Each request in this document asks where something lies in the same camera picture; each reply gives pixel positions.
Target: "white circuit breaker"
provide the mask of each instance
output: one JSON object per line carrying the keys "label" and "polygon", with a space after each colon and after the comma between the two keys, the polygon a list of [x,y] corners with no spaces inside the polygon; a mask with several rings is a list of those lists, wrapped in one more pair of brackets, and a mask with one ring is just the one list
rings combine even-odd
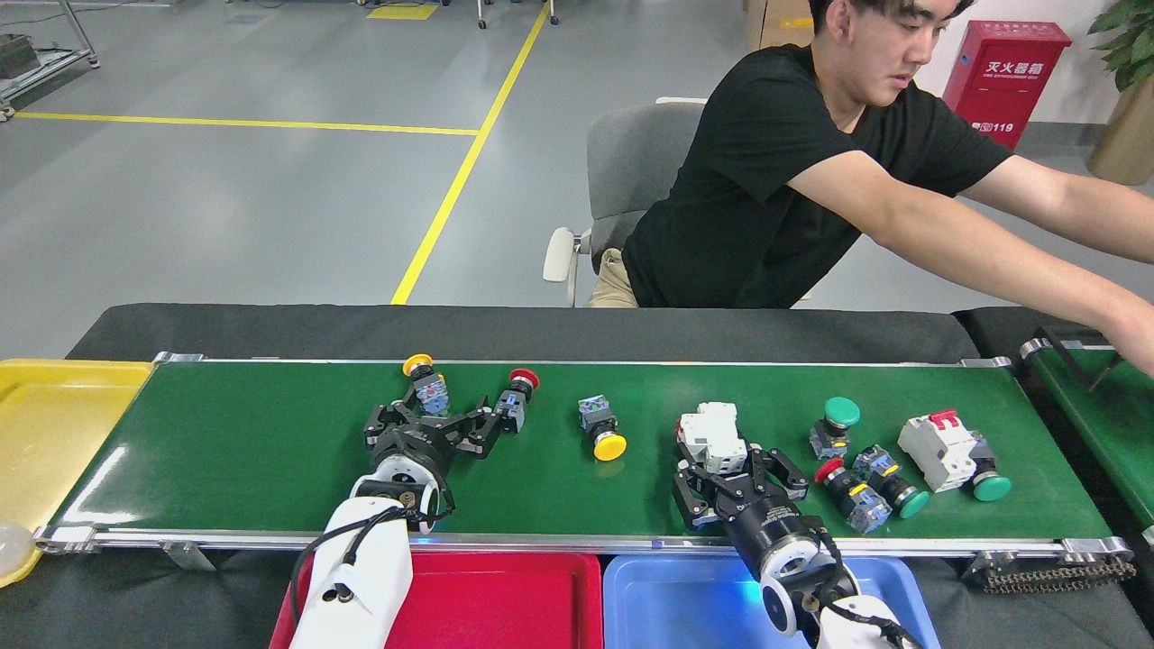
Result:
{"label": "white circuit breaker", "polygon": [[898,435],[898,446],[914,458],[935,493],[958,488],[974,475],[969,450],[975,443],[954,410],[914,417]]}
{"label": "white circuit breaker", "polygon": [[737,435],[737,406],[732,403],[700,403],[697,412],[682,415],[677,439],[710,473],[733,473],[745,464],[745,442]]}

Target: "khaki pants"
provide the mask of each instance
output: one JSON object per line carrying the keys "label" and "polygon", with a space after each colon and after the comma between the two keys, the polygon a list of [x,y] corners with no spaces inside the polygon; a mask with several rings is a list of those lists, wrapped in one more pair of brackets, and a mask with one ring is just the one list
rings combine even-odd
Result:
{"label": "khaki pants", "polygon": [[601,273],[593,286],[593,297],[585,304],[592,308],[637,308],[637,298],[629,284],[621,251],[606,248],[601,255]]}

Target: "potted plant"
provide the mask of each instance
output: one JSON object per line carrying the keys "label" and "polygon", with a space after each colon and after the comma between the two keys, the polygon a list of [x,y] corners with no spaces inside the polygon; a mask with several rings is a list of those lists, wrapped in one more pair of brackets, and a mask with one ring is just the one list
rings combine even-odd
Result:
{"label": "potted plant", "polygon": [[1094,47],[1122,92],[1087,167],[1097,177],[1140,185],[1154,176],[1154,0],[1117,0],[1089,33],[1121,30]]}

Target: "chain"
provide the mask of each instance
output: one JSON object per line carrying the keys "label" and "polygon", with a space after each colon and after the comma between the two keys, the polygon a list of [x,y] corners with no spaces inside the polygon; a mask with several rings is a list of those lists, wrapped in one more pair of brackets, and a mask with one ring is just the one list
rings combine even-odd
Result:
{"label": "chain", "polygon": [[1138,574],[1138,570],[1132,564],[1117,561],[1101,566],[1073,566],[1012,574],[996,574],[987,568],[983,573],[984,592],[1016,594],[1086,590],[1130,579]]}

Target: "black cable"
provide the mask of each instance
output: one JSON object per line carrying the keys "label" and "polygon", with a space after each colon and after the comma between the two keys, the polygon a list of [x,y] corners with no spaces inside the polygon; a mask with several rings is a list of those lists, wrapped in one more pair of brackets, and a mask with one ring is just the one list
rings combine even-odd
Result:
{"label": "black cable", "polygon": [[[83,12],[103,12],[105,9],[115,9],[117,7],[123,7],[125,5],[135,5],[136,2],[140,2],[140,0],[123,0],[123,2],[118,2],[115,5],[110,5],[107,7],[89,7],[87,9],[73,9],[73,13],[81,14]],[[14,24],[36,24],[36,23],[42,23],[44,21],[51,21],[52,18],[59,18],[63,14],[53,14],[46,18],[36,18],[35,21],[15,21],[10,23],[0,23],[0,27],[10,27]]]}
{"label": "black cable", "polygon": [[830,609],[849,621],[878,627],[882,632],[882,636],[898,649],[902,649],[902,641],[908,642],[914,649],[922,649],[922,644],[917,642],[917,639],[915,639],[900,624],[876,616],[861,616],[833,603],[833,589],[837,587],[840,575],[844,574],[847,577],[849,576],[849,569],[846,568],[845,562],[841,560],[841,551],[838,550],[838,545],[833,543],[833,535],[831,535],[825,527],[818,528],[817,535],[820,537],[822,543],[825,544],[825,547],[830,551],[830,555],[833,557],[834,564],[837,564],[837,568],[830,573],[830,576],[826,577],[826,580],[822,582],[822,585],[818,588],[818,602],[820,602],[826,609]]}
{"label": "black cable", "polygon": [[288,579],[288,598],[292,604],[292,621],[293,626],[300,624],[300,600],[297,598],[297,585],[300,583],[300,570],[305,567],[305,559],[312,554],[317,546],[327,540],[331,540],[345,532],[351,532],[355,529],[362,528],[368,523],[368,519],[364,521],[357,521],[355,523],[349,523],[347,525],[342,525],[335,530],[327,531],[321,536],[313,539],[312,543],[305,546],[305,550],[300,552],[297,557],[297,564],[293,566],[292,576]]}
{"label": "black cable", "polygon": [[[334,538],[343,534],[359,529],[360,531],[357,534],[357,537],[353,538],[352,543],[349,544],[349,549],[345,551],[344,559],[342,560],[342,564],[353,565],[357,562],[357,550],[360,547],[361,542],[365,539],[365,537],[368,536],[368,532],[377,524],[385,523],[389,521],[397,521],[400,519],[406,519],[413,523],[422,523],[422,522],[433,523],[440,521],[441,519],[444,519],[451,512],[452,509],[447,509],[444,512],[441,512],[440,514],[426,515],[414,509],[407,509],[404,507],[389,507],[388,509],[379,512],[369,516],[368,519],[364,519],[354,523],[349,523],[347,525],[342,525],[331,531],[327,531],[321,536],[316,537],[315,539],[313,539],[312,543],[305,546],[305,550],[301,551],[300,555],[297,557],[297,564],[293,566],[292,576],[288,580],[288,594],[292,609],[293,626],[295,627],[297,625],[300,624],[300,600],[297,597],[297,588],[298,584],[300,583],[300,572],[305,566],[305,559],[307,559],[309,554],[315,552],[316,549],[321,546],[321,544],[328,540],[332,540]],[[337,590],[337,594],[339,596],[347,596],[352,592],[351,590],[349,590],[349,587],[346,587],[343,583],[335,583],[332,585]]]}

